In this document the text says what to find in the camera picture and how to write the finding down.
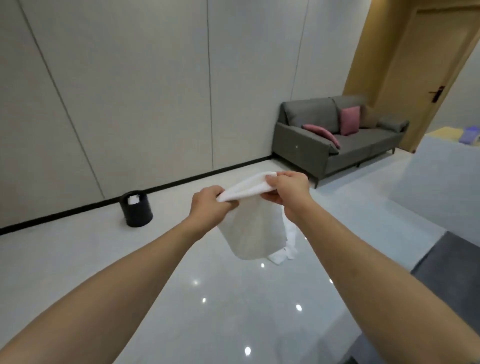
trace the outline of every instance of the door frame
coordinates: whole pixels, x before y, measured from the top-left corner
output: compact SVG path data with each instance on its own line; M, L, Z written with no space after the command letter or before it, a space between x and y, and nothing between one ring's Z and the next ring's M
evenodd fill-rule
M419 11L431 11L431 10L449 10L449 9L477 9L480 10L480 0L465 0L465 1L456 1L455 3L445 3L445 2L432 2L429 4L425 5L415 5L413 6L413 9L410 12L410 16L407 21L407 25L405 26L405 30L402 34L402 37L400 38L399 43L396 46L394 56L392 60L390 61L390 65L388 67L388 71L385 74L385 77L382 81L382 86L380 87L380 92L378 93L378 96L375 100L375 104L377 101L380 99L382 96L383 92L385 91L385 86L386 86L386 80L390 76L390 73L392 71L392 65L396 61L397 57L399 56L399 50L405 43L405 39L407 37L407 34L413 24L413 21L415 19L415 16ZM435 114L437 113L438 109L442 105L443 101L445 100L445 97L448 95L450 89L452 88L452 85L454 84L455 80L457 79L458 75L462 71L463 67L465 66L465 63L467 62L468 58L470 57L470 54L472 53L473 49L477 45L478 41L480 40L480 17L479 20L477 21L476 24L476 30L475 34L471 38L470 42L464 47L463 49L463 54L461 57L458 59L457 63L454 65L453 70L450 72L450 75L447 76L447 80L445 82L445 89L442 92L442 95L438 99L438 101L433 105L433 107L430 109L428 113L425 114L425 117L423 120L420 121L420 127L419 127L419 132L418 136L414 139L414 142L412 143L412 146L409 148L409 152L414 152L416 148L418 147L418 144L422 140L423 136L425 135L425 132L427 131L428 127L430 126Z

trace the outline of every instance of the person's right arm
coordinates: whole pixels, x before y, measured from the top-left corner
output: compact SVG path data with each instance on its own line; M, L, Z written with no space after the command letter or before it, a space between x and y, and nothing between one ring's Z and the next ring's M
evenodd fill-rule
M477 363L480 337L409 272L315 203L304 174L279 172L267 182L276 191L262 197L285 206L384 360Z

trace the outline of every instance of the pink pillow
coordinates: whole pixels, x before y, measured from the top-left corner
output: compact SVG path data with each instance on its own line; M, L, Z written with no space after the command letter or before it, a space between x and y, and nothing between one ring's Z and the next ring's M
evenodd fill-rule
M301 127L302 129L308 130L309 132L315 133L325 139L330 140L337 147L337 149L340 149L340 143L338 142L338 140L333 136L331 132L329 132L325 128L312 124L304 124Z
M358 133L360 128L360 106L342 109L340 114L340 134L350 135Z

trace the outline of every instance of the person's left arm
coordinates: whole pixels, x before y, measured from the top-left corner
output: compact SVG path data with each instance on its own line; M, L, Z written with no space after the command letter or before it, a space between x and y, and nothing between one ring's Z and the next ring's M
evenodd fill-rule
M189 248L237 205L220 186L192 199L189 216L118 260L41 313L0 351L3 363L112 363Z

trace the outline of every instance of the purple object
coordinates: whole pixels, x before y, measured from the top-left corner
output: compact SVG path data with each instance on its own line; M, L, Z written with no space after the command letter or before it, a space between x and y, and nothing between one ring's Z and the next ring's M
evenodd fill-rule
M480 127L478 126L470 126L468 128L465 128L463 130L463 134L458 140L460 143L466 144L466 145L472 145L474 144L478 138L480 137Z

